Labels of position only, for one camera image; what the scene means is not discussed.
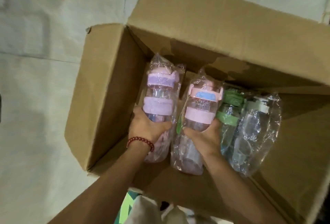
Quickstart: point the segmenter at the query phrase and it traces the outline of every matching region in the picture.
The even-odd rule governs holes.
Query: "red beaded bracelet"
[[[132,137],[128,140],[126,148],[131,144],[132,141],[142,141],[150,146],[150,152],[152,152],[155,149],[154,144],[151,141],[148,141],[146,138],[142,137]]]

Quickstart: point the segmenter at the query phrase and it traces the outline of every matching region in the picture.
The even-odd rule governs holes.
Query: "grey tile floor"
[[[248,1],[318,22],[327,3]],[[85,28],[125,22],[136,2],[0,0],[0,223],[46,223],[95,181],[63,136]]]

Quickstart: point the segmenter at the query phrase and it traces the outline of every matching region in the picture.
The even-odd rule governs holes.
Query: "cardboard box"
[[[281,93],[278,140],[247,182],[289,222],[312,223],[330,180],[330,28],[243,0],[139,0],[127,26],[92,26],[65,130],[83,169],[100,175],[125,151],[145,65],[157,52],[192,72],[206,65],[215,79]],[[206,171],[188,176],[167,159],[144,164],[133,186],[228,218]]]

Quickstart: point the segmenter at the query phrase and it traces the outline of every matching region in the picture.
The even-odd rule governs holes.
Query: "person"
[[[155,143],[163,132],[171,128],[171,122],[155,123],[149,120],[141,107],[135,107],[133,113],[128,138],[142,137]],[[232,221],[238,224],[286,223],[274,207],[261,194],[257,196],[222,157],[218,147],[219,127],[220,122],[215,119],[203,132],[190,128],[184,128],[183,131],[202,155],[204,165],[211,174]],[[134,175],[149,151],[148,144],[131,142],[113,166],[49,223],[113,223]]]

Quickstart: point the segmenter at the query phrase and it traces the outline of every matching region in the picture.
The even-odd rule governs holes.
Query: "clear water bottle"
[[[216,115],[222,92],[221,86],[217,87],[214,82],[206,80],[205,77],[197,84],[191,84],[182,126],[200,132],[206,130]],[[202,157],[192,140],[181,130],[175,142],[177,150],[174,147],[171,157],[172,166],[185,173],[201,175],[203,173]]]
[[[246,103],[231,159],[231,165],[237,172],[249,175],[255,169],[251,159],[264,143],[270,119],[268,102],[268,98],[255,96]]]
[[[179,81],[179,73],[174,70],[173,64],[163,57],[157,56],[154,58],[158,62],[151,62],[151,66],[155,66],[155,62],[159,66],[160,62],[165,67],[157,67],[156,65],[156,67],[149,71],[143,111],[153,122],[172,121],[174,101],[176,101],[175,97],[177,96],[175,93],[175,84]],[[168,154],[170,142],[169,131],[166,131],[155,143],[154,151],[147,155],[145,162],[163,161]]]
[[[237,89],[228,89],[224,93],[222,104],[216,114],[216,118],[222,122],[220,128],[221,153],[233,146],[233,137],[241,117],[241,108],[244,102],[242,94]]]

